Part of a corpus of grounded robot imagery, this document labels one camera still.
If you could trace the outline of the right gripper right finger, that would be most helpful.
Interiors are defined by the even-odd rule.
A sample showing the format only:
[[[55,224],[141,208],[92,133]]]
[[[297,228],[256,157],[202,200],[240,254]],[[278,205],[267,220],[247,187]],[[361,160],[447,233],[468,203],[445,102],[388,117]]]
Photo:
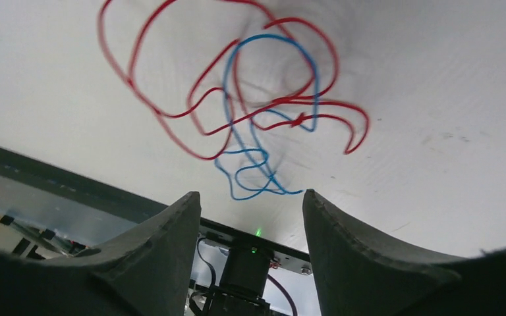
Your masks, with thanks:
[[[322,315],[506,315],[506,249],[471,258],[427,250],[311,189],[302,214]]]

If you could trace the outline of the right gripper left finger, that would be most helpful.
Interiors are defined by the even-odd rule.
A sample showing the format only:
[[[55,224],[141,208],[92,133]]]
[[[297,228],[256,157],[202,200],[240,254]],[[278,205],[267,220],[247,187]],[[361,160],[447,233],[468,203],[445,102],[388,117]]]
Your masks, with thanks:
[[[0,251],[0,315],[182,315],[200,226],[198,192],[73,257]]]

